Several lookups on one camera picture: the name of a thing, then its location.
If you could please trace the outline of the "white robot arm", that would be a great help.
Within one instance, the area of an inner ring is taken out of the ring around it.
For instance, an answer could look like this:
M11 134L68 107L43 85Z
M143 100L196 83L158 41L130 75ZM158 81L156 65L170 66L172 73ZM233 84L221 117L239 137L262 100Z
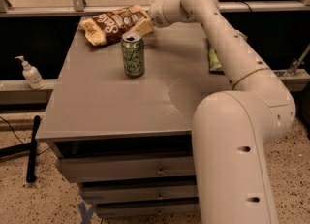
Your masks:
M264 145L291 128L291 93L221 15L218 0L154 0L149 16L157 27L199 23L232 87L204 98L193 116L201 224L279 224Z

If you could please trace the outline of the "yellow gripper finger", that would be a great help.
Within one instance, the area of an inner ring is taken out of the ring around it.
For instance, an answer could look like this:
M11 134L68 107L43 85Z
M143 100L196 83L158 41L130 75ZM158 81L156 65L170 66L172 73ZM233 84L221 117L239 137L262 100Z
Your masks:
M141 18L133 22L130 32L136 32L144 36L153 31L153 24L148 18Z

